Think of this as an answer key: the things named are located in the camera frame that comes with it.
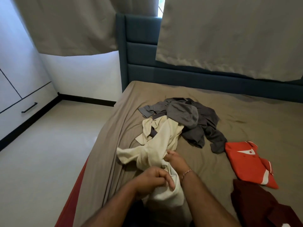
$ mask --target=black handle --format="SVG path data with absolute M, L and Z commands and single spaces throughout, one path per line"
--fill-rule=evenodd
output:
M 36 106 L 38 103 L 34 103 L 34 105 L 33 106 L 31 106 L 31 107 L 29 107 L 28 109 L 26 109 L 25 111 L 21 111 L 21 113 L 25 113 L 25 112 L 27 112 L 29 109 L 31 109 L 32 107 L 34 107 L 34 106 Z

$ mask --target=headboard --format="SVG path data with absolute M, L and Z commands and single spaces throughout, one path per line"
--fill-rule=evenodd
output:
M 122 91 L 133 80 L 303 103 L 303 79 L 255 80 L 236 73 L 211 72 L 155 60 L 161 18 L 116 14 Z

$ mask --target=folded maroon clothing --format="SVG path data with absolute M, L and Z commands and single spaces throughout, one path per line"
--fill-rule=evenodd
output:
M 233 183 L 232 204 L 243 227 L 303 227 L 290 206 L 279 204 L 258 184 L 238 179 Z

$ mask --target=white tile floor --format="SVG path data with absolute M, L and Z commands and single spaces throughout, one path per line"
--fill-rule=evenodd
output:
M 0 226 L 55 225 L 112 110 L 61 101 L 0 152 Z

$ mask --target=black baseboard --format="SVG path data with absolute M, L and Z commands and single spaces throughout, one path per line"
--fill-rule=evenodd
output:
M 98 105 L 104 105 L 110 107 L 113 107 L 116 103 L 115 101 L 104 100 L 104 99 L 94 99 L 94 98 L 88 98 L 82 96 L 65 95 L 60 93 L 58 93 L 58 95 L 61 97 L 62 100 L 70 100 L 70 101 L 76 101 L 81 103 L 92 103 L 92 104 L 98 104 Z
M 14 141 L 20 134 L 22 134 L 26 129 L 28 129 L 33 123 L 35 123 L 38 119 L 40 119 L 45 113 L 52 109 L 57 103 L 61 101 L 61 97 L 57 96 L 43 108 L 41 108 L 38 112 L 36 112 L 32 117 L 18 126 L 15 130 L 5 136 L 2 140 L 0 140 L 0 151 L 2 151 L 5 147 L 7 147 L 12 141 Z

